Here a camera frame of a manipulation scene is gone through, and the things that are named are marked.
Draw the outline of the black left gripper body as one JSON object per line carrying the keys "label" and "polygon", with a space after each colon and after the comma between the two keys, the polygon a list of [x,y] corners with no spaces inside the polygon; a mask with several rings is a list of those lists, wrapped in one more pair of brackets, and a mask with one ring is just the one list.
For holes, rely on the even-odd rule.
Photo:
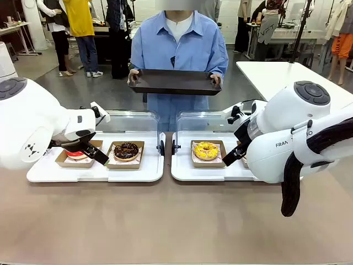
{"label": "black left gripper body", "polygon": [[96,135],[95,132],[79,137],[76,140],[69,142],[60,142],[51,140],[49,143],[49,149],[53,147],[61,147],[69,152],[92,152],[94,150],[93,145],[90,143],[90,140]]}

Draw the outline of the person's left hand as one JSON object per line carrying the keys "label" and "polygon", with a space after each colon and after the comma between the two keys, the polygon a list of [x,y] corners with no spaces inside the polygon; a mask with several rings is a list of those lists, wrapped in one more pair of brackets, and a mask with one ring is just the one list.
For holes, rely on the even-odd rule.
{"label": "person's left hand", "polygon": [[208,79],[209,79],[213,89],[221,89],[222,76],[219,73],[210,72],[208,74]]}

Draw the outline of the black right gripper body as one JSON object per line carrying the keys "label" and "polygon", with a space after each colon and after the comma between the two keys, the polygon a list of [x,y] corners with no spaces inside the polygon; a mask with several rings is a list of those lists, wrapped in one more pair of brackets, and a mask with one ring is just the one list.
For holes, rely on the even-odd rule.
{"label": "black right gripper body", "polygon": [[240,142],[240,145],[243,147],[248,147],[251,143],[251,138],[248,133],[248,124],[250,123],[250,119],[243,121],[240,126],[235,130],[234,135]]}

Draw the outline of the person's right hand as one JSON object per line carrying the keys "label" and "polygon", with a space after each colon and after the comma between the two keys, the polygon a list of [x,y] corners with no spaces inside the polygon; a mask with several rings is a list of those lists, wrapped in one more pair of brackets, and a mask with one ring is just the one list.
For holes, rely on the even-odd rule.
{"label": "person's right hand", "polygon": [[138,83],[140,71],[137,69],[131,69],[128,75],[127,84],[129,86],[135,86]]}

